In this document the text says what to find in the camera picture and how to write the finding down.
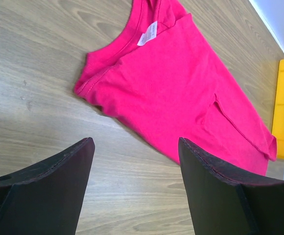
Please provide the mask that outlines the red t shirt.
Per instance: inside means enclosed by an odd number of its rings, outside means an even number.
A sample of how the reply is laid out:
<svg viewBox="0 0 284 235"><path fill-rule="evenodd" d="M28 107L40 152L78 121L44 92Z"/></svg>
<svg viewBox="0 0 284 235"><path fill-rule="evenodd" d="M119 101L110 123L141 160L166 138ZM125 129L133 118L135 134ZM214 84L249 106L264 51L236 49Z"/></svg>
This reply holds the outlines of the red t shirt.
<svg viewBox="0 0 284 235"><path fill-rule="evenodd" d="M179 162L183 137L265 175L276 138L176 0L135 0L123 32L87 55L74 92Z"/></svg>

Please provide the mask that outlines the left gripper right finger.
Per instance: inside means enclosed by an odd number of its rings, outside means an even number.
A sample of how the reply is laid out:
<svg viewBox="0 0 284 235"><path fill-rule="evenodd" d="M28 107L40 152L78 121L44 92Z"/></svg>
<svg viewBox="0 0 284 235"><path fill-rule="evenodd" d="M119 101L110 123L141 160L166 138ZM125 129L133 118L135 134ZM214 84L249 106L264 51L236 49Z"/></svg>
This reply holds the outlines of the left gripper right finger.
<svg viewBox="0 0 284 235"><path fill-rule="evenodd" d="M246 171L185 138L179 158L197 235L284 235L284 180Z"/></svg>

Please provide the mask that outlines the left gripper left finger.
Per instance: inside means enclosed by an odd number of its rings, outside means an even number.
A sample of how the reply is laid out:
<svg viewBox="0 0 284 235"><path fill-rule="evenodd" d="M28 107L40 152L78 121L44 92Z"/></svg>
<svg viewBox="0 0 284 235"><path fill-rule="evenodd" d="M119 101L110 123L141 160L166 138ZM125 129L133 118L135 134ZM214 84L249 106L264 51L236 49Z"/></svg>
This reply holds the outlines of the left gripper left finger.
<svg viewBox="0 0 284 235"><path fill-rule="evenodd" d="M95 144L84 138L62 152L0 176L0 235L73 235Z"/></svg>

